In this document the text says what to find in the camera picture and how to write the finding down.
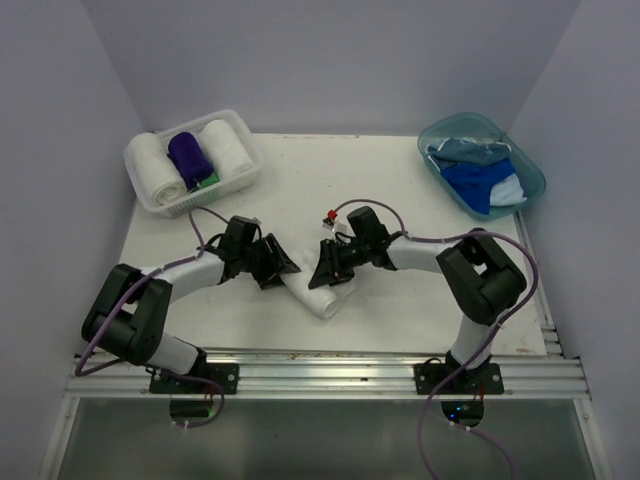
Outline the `purple towel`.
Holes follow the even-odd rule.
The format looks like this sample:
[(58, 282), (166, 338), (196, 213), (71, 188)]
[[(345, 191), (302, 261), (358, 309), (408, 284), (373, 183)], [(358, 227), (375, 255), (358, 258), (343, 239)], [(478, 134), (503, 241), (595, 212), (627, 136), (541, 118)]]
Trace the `purple towel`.
[(188, 190), (195, 189), (201, 180), (214, 171), (198, 140), (189, 132), (181, 132), (173, 136), (167, 149), (169, 158)]

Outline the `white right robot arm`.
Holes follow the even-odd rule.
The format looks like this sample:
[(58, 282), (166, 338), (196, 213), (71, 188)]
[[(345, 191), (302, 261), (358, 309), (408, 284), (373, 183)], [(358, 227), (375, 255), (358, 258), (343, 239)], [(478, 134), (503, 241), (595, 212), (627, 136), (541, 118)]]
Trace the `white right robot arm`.
[(367, 264), (442, 275), (462, 312), (457, 337), (447, 352), (445, 379), (454, 391), (470, 391), (490, 358), (497, 322), (526, 289), (523, 272), (483, 229), (453, 240), (419, 241), (403, 232), (390, 233), (368, 206), (349, 213), (347, 221), (351, 235), (337, 232), (320, 243), (308, 287), (347, 283), (357, 267)]

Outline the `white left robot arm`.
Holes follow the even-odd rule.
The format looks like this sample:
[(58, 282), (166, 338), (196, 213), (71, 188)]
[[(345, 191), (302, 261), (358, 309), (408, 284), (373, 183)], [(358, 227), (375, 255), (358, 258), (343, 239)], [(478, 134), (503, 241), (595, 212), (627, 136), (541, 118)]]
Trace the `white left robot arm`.
[(82, 325), (86, 350), (75, 368), (88, 376), (117, 363), (172, 373), (185, 392), (201, 390), (208, 379), (199, 347), (165, 332), (172, 303), (247, 273), (261, 289), (283, 283), (300, 268), (258, 221), (234, 216), (223, 232), (205, 240), (196, 234), (195, 253), (165, 265), (113, 267)]

